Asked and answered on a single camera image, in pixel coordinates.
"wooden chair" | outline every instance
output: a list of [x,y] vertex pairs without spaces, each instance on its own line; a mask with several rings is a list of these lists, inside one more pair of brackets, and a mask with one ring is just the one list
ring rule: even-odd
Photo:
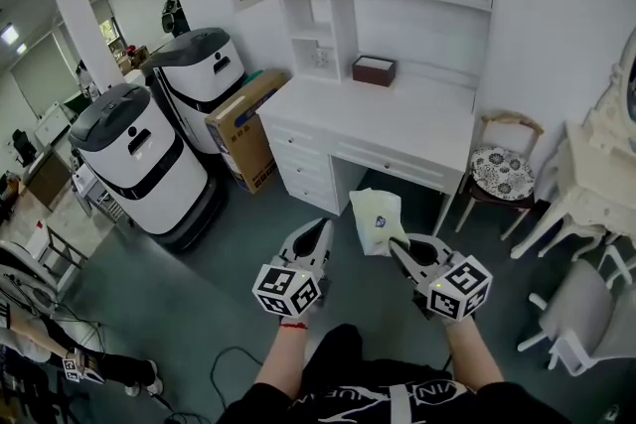
[[[502,112],[493,116],[482,115],[481,120],[481,130],[477,138],[479,148],[473,152],[468,170],[459,188],[461,194],[467,187],[471,198],[464,214],[457,223],[455,232],[458,232],[464,225],[475,204],[485,202],[512,207],[521,213],[509,230],[502,235],[502,240],[504,240],[535,204],[535,177],[528,165],[528,160],[535,150],[540,136],[544,134],[544,129],[530,117],[516,112]],[[483,146],[484,135],[491,122],[521,125],[532,129],[533,135],[526,150],[523,153],[517,153],[502,147]],[[490,175],[492,179],[485,178],[485,175]],[[508,182],[498,181],[500,178],[507,178]]]

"black pants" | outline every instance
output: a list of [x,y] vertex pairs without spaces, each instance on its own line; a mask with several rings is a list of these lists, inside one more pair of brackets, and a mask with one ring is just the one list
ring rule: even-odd
[[325,392],[342,385],[386,386],[435,378],[445,371],[398,360],[363,360],[362,337],[353,325],[341,325],[322,340],[302,374],[301,394]]
[[[109,353],[94,352],[78,345],[73,338],[69,337],[64,329],[53,320],[46,317],[42,318],[49,337],[59,343],[66,350],[80,349],[82,352],[94,357],[101,371],[101,375],[107,380],[118,381],[128,387],[132,387],[135,383],[142,385],[152,385],[155,381],[155,372],[152,365],[147,360],[137,360],[129,356],[111,355]],[[52,354],[48,361],[49,364],[63,369],[62,359]]]

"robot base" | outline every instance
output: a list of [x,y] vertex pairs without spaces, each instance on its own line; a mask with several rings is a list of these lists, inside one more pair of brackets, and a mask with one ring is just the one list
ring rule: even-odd
[[199,199],[181,222],[167,233],[150,234],[150,237],[167,251],[172,253],[184,251],[203,233],[227,198],[228,191],[224,184],[217,178],[210,177]]

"brown tissue box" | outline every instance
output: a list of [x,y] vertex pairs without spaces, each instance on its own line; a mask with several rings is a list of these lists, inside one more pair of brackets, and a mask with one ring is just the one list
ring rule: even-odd
[[396,61],[362,56],[354,62],[353,76],[355,81],[389,86],[396,77],[397,69]]

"cardboard box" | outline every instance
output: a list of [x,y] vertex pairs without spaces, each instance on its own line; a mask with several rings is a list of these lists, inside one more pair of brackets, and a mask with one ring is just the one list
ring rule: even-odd
[[276,162],[256,111],[287,82],[284,71],[264,71],[206,118],[208,129],[238,185],[253,195],[276,171]]

